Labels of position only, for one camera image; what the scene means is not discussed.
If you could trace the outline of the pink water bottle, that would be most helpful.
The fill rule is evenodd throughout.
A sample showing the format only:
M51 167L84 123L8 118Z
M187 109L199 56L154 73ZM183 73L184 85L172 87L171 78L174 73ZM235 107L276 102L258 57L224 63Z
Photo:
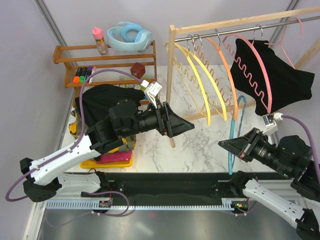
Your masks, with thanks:
M93 35L93 38L95 40L95 44L97 46L98 52L102 56L107 55L108 54L108 46L107 46L107 44L105 42L104 34L103 34L102 29L98 28L98 27L94 27L92 29L92 35Z

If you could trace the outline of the orange highlighter marker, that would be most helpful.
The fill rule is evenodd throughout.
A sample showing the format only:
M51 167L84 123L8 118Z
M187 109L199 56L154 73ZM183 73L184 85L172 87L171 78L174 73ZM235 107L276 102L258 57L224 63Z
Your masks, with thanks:
M73 78L73 83L78 83L79 82L79 79L80 79L80 76L81 76L81 73L82 73L82 67L78 67L76 72L75 72L75 76Z

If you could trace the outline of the wooden shelf rack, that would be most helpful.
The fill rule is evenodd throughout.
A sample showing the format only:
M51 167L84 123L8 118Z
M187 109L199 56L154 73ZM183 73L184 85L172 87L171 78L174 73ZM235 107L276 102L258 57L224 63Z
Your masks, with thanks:
M65 66L65 76L63 85L65 88L72 88L74 97L72 105L75 106L75 99L80 94L81 82L75 82L74 78L78 68L95 67L97 70L117 69L127 73L131 72L131 67L139 63L144 66L145 73L141 80L150 83L158 80L156 42L152 41L147 51L120 52L110 46L108 55L99 55L95 45L60 46L57 45L53 52L52 60L55 64L63 63Z

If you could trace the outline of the green highlighter marker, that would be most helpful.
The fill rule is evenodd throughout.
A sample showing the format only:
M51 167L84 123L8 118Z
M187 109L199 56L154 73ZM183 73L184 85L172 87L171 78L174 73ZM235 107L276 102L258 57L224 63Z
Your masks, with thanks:
M81 72L80 72L80 77L79 77L79 83L83 83L86 79L86 75L87 75L87 67L82 67L81 68Z

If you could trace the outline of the brown cube box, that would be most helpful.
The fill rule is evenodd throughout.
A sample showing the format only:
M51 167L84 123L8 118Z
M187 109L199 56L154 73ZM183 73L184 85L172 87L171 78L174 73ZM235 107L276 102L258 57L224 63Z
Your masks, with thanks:
M131 68L130 68L131 75L137 77L138 79L141 79L144 74L146 73L146 68L143 64L136 62Z

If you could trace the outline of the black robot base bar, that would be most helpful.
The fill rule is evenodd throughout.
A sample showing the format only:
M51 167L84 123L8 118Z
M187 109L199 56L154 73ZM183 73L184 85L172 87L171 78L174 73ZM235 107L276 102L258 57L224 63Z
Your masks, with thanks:
M108 172L99 174L102 181L98 196L112 193L115 206L209 206L219 205L223 198L234 198L230 190L227 173L182 172L182 173L142 173Z

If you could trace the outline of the blue hanger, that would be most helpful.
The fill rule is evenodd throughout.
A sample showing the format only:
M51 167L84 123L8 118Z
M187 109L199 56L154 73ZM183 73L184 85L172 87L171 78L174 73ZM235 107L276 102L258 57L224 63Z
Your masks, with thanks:
M246 109L246 106L247 106L246 97L243 96L243 95L239 96L238 99L237 99L237 103L240 104L240 102L243 103L243 109L242 109L241 116L240 116L240 122L239 122L239 126L238 126L237 137L240 136L241 129L242 129L243 118L244 118L245 109ZM234 137L235 124L236 124L236 121L234 119L232 119L231 120L231 124L230 124L230 132L229 132L229 138L230 139L232 139ZM228 174L232 175L233 174L233 167L234 167L234 163L235 163L235 155L233 153L231 153L231 152L228 152L227 163L228 163Z

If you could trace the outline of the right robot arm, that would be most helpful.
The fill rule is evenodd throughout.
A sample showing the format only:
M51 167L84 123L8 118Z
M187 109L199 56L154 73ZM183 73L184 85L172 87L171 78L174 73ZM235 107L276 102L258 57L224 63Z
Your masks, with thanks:
M283 137L271 144L259 129L252 128L243 136L221 140L218 145L248 163L257 160L282 177L291 180L290 186L311 201L320 201L317 163L311 160L312 149L297 135ZM320 238L320 215L303 208L264 188L255 178L243 171L232 174L229 191L235 197L253 199L286 220L302 240Z

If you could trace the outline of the black trousers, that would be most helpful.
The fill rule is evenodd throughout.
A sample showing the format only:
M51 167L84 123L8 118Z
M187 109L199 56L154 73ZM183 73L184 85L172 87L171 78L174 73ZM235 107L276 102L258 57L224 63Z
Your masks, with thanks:
M268 74L272 93L271 112L277 112L279 109L295 102L311 99L311 87L314 82L315 74L294 69L276 56L275 52L268 46L268 43L267 40L255 40L253 45L259 53ZM263 91L265 93L263 101L267 103L268 93L265 79L256 56L242 39L236 39L235 44L235 56L240 57L241 64L246 65L246 70L252 74L252 81L257 82L258 84L257 91ZM256 95L254 88L251 87L249 80L239 68L238 63L233 62L230 72L235 88L255 99L255 113L259 116L266 115L267 110L263 106L261 98Z
M141 106L140 101L144 98L144 92L134 88L123 88L111 84L94 86L82 94L85 124L90 128L102 121L109 114L109 109L120 100L132 100L137 106Z

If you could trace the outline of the purple highlighter marker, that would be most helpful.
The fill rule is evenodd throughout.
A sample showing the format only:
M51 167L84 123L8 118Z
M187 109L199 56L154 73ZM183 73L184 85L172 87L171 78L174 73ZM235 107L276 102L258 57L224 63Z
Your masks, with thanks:
M89 76L92 74L92 70L93 70L93 67L92 67L92 66L88 66L88 67L87 67L85 79L88 79L88 78L89 78Z

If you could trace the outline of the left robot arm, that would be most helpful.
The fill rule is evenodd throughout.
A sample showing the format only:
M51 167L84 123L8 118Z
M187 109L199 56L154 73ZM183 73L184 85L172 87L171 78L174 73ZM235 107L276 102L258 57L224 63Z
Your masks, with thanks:
M167 102L149 104L139 110L132 100L123 99L111 107L108 115L86 130L86 133L63 149L42 159L24 158L20 169L25 175L25 195L33 202L43 202L54 196L76 194L81 197L106 196L109 182L102 172L71 175L66 171L89 159L123 145L123 139L157 130L169 138L193 130L194 124L175 114Z

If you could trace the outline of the camouflage yellow trousers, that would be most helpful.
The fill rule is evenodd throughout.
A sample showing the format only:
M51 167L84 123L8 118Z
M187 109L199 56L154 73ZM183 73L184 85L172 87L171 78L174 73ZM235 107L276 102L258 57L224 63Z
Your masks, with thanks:
M81 133L81 129L82 129L82 120L80 117L80 113L76 110L73 109L70 112L70 115L75 117L75 121L70 123L68 125L68 129L69 129L69 133L75 138L77 139L80 136ZM130 136L130 137L126 137L126 138L122 138L122 145L119 147L116 147L110 151L108 151L108 154L114 154L114 153L118 153L118 152L129 152L131 150L134 150L135 146L136 146L136 136Z

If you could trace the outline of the green card box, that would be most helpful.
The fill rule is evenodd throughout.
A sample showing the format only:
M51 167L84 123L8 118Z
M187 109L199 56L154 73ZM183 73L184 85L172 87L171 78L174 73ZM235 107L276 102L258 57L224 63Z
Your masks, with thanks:
M146 88L141 86L140 84L136 84L136 83L131 83L131 84L120 84L119 87L121 88L125 88L125 89L135 89L135 90L140 90L140 91L144 91Z

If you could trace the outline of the pink trousers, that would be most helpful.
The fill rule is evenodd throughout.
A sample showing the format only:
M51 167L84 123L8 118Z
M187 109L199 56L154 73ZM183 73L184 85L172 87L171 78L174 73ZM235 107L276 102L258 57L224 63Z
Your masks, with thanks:
M130 150L128 152L114 152L114 153L103 154L100 156L100 159L96 160L95 162L97 164L105 164L105 163L126 161L131 158L132 153L133 151Z

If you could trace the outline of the orange hanger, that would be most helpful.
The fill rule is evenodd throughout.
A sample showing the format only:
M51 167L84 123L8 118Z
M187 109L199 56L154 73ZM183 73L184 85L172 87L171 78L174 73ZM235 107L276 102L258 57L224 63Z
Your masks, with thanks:
M224 111L224 107L225 107L225 111L229 112L231 114L232 120L236 121L238 119L238 110L239 110L236 88L234 85L234 80L233 80L229 65L228 65L227 60L221 50L220 37L218 36L218 39L219 39L218 44L215 41L213 41L210 37L200 37L198 34L195 34L193 36L193 38L196 39L196 37L198 37L200 40L200 46L197 46L195 48L195 53L198 54L198 58L201 61L200 66L205 68L204 71L207 74L211 83L213 84L213 87L217 93L217 96L221 97L220 105L221 105L222 111ZM204 51L203 50L200 51L200 48L203 48L203 39L206 39L214 47L215 51L218 53L220 59L222 60L225 72L227 74L228 83L230 85L230 97L229 98L225 98L225 89L223 87L221 87L221 88L219 87L220 80L218 78L214 78L215 71L212 68L209 69L210 63L207 60L205 60Z

